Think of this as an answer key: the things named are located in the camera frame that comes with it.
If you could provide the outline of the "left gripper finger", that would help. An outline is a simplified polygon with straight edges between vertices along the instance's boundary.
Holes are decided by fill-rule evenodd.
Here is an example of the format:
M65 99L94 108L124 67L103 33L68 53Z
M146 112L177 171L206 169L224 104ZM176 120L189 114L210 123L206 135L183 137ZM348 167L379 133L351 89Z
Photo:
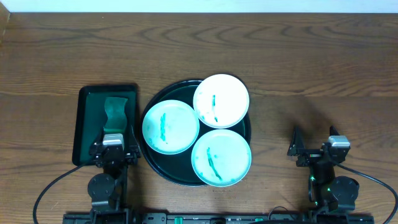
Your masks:
M103 136L104 136L104 131L101 130L97 136L95 137L94 140L94 145L102 145L103 144Z
M129 127L129 149L130 150L138 150L139 143L137 142L136 136L134 134L134 127Z

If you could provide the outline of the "green sponge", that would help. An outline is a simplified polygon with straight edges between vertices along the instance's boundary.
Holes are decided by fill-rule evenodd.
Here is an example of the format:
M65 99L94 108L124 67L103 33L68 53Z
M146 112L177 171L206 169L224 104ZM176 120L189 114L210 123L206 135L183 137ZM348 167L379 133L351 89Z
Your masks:
M127 98L107 97L104 102L104 110L107 121L103 127L105 134L124 134L127 126L125 105Z

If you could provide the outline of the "pale green plate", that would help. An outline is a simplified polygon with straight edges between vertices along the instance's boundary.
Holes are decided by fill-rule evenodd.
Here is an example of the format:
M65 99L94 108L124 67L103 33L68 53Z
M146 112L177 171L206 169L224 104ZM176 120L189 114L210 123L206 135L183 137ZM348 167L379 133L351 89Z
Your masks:
M196 175L214 187L237 184L248 173L252 156L248 142L238 133L216 129L195 143L191 162Z
M186 151L197 139L199 119L193 108L178 100L155 104L144 116L142 134L154 151L173 155Z

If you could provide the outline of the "white plate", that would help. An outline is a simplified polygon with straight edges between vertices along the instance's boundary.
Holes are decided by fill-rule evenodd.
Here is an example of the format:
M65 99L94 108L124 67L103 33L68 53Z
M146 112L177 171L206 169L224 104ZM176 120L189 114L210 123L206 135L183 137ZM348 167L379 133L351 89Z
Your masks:
M193 108L199 120L216 129L238 124L247 114L249 102L244 83L227 74L204 79L193 94Z

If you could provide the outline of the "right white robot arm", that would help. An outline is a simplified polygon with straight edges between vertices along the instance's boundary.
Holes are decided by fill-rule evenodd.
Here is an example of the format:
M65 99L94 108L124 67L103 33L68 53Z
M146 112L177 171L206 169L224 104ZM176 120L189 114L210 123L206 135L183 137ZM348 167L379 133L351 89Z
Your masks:
M335 166L344 162L351 149L346 136L331 126L329 137L318 149L305 147L303 135L294 127L288 156L297 158L296 166L308 167L308 199L328 213L344 213L355 209L359 183L347 176L336 176Z

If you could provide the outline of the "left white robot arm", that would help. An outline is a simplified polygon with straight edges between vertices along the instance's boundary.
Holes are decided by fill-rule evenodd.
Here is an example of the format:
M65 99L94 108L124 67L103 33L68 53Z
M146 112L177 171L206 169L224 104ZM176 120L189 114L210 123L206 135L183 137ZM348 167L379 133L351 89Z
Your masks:
M127 171L137 164L140 148L134 128L124 134L101 131L90 146L91 162L103 169L88 183L92 210L96 214L119 212L127 207Z

